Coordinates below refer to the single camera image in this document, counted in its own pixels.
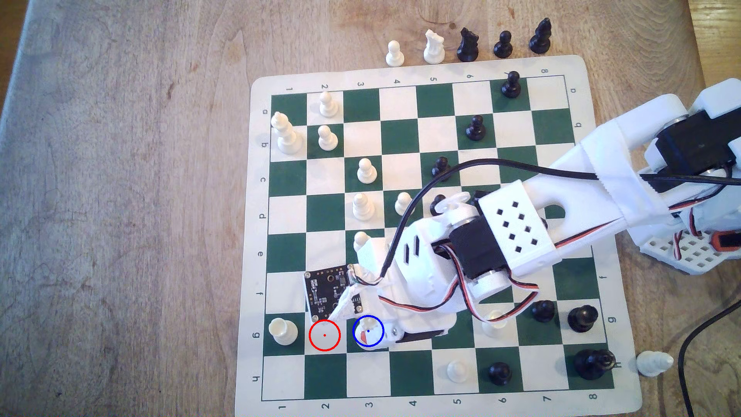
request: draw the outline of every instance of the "chessboard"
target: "chessboard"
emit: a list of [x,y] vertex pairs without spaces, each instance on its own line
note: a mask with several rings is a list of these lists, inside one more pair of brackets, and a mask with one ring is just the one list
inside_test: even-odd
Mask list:
[[[521,75],[515,99],[501,93],[510,70]],[[339,104],[332,117],[319,112],[319,94]],[[304,144],[283,154],[270,118],[284,113]],[[486,137],[465,136],[480,114]],[[318,145],[328,125],[339,140],[332,151]],[[414,196],[432,179],[437,157],[450,165],[476,158],[506,158],[548,166],[594,130],[594,110],[583,60],[578,56],[426,65],[270,76],[255,81],[245,209],[245,251],[236,372],[237,416],[531,416],[626,413],[641,405],[622,276],[613,238],[586,248],[527,277],[539,299],[553,300],[558,314],[547,323],[529,312],[510,320],[499,337],[482,331],[471,313],[458,313],[447,335],[368,352],[352,335],[353,320],[338,323],[329,351],[309,340],[304,273],[357,262],[353,236],[391,239],[400,216],[397,195]],[[367,157],[377,179],[356,175]],[[425,196],[411,220],[430,216],[430,202],[460,191],[494,191],[533,174],[479,166],[453,175]],[[365,193],[375,215],[352,214],[355,193]],[[542,209],[551,225],[562,208]],[[526,296],[508,289],[485,299],[479,311],[508,311]],[[566,316],[590,304],[599,311],[594,328],[570,329]],[[299,336],[282,346],[268,333],[274,318],[295,323]],[[617,366],[595,381],[572,364],[584,348],[609,348]],[[470,375],[454,383],[445,375],[453,359]],[[509,384],[492,384],[485,369],[511,366]]]

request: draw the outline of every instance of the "cable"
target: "cable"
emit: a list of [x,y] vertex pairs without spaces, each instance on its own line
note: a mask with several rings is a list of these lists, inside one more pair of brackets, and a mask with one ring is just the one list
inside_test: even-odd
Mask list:
[[687,409],[688,417],[694,417],[694,411],[692,410],[692,402],[690,401],[690,394],[689,391],[687,391],[687,381],[685,380],[685,353],[687,352],[687,348],[690,346],[690,342],[692,342],[693,339],[695,339],[695,337],[697,337],[697,335],[701,331],[707,329],[710,325],[720,320],[721,318],[724,318],[726,315],[731,314],[739,307],[741,307],[741,300],[736,301],[725,310],[709,318],[705,323],[700,324],[695,330],[692,331],[692,333],[690,333],[689,336],[687,336],[685,341],[682,343],[682,347],[679,348],[679,356],[677,357],[677,369],[679,370],[679,387],[682,389],[682,399],[684,399],[685,401],[685,408]]

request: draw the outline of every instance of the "red circle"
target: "red circle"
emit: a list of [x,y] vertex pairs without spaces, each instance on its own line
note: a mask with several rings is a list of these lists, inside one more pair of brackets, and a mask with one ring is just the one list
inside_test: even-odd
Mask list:
[[[335,343],[334,346],[332,346],[329,349],[320,349],[320,348],[316,347],[316,345],[314,344],[314,342],[311,340],[311,330],[313,330],[314,326],[316,326],[317,324],[319,324],[319,323],[321,323],[323,321],[328,321],[328,322],[332,323],[337,328],[337,343]],[[337,326],[337,323],[333,322],[332,320],[319,320],[316,323],[312,324],[311,327],[309,328],[309,343],[311,343],[311,346],[313,346],[314,349],[321,350],[322,352],[329,352],[330,350],[336,348],[339,345],[339,339],[341,339],[341,338],[342,338],[342,333],[339,331],[339,326]]]

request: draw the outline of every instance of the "black circuit board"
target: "black circuit board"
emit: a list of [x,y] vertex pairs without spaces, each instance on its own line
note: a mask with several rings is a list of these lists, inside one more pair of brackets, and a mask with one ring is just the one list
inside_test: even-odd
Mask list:
[[[306,299],[309,303],[312,321],[327,320],[337,307],[337,301],[345,288],[351,286],[348,265],[333,266],[319,271],[306,272]],[[362,312],[360,295],[352,298],[355,312]]]

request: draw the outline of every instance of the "wooden table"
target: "wooden table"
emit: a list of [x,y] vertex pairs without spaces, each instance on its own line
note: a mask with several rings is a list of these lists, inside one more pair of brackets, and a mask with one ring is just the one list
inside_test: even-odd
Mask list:
[[[461,27],[491,59],[537,22],[587,63],[597,122],[703,80],[682,1],[33,1],[0,125],[0,414],[221,415],[234,404],[247,125],[260,76],[384,67],[397,39]],[[637,351],[677,354],[741,295],[738,263],[701,277],[618,236]],[[741,413],[741,314],[688,352],[698,415]],[[676,368],[641,415],[685,411]]]

